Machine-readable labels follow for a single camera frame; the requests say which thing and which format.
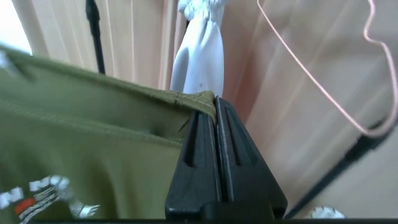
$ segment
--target hanging white fabric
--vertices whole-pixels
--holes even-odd
[[[223,94],[224,49],[221,22],[227,0],[179,0],[190,21],[172,72],[170,89],[183,93],[211,90]]]

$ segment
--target logo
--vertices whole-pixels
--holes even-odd
[[[21,224],[26,224],[36,214],[57,201],[66,202],[71,214],[75,218],[92,217],[100,207],[99,205],[85,205],[81,203],[74,196],[73,190],[69,186],[69,179],[59,175],[29,182],[29,190],[35,192],[33,197],[23,200],[14,209],[15,214],[21,220]],[[24,199],[24,193],[20,187],[15,187],[9,192],[1,193],[0,210],[22,199]]]

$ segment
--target white cloth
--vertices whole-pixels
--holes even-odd
[[[211,90],[223,94],[224,49],[221,22],[227,0],[180,0],[190,21],[174,60],[170,89],[183,93]]]

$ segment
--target black rod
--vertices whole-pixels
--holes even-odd
[[[86,15],[90,23],[91,35],[93,36],[98,72],[105,74],[104,56],[101,45],[100,12],[94,0],[86,0]]]
[[[387,134],[378,138],[369,138],[361,136],[358,141],[349,149],[344,157],[331,168],[321,180],[316,183],[310,191],[302,197],[295,207],[293,207],[284,218],[293,218],[301,209],[303,209],[309,202],[311,202],[322,190],[327,188],[334,180],[336,180],[346,169],[353,165],[356,161],[360,160],[367,152],[372,149],[376,149],[382,144],[388,136],[390,136],[392,130]]]

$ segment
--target fabric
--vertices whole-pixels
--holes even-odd
[[[191,113],[214,95],[153,90],[0,48],[0,223],[163,218]]]
[[[223,94],[224,49],[221,38],[226,0],[180,0],[190,21],[173,65],[170,89],[183,93],[211,90]]]

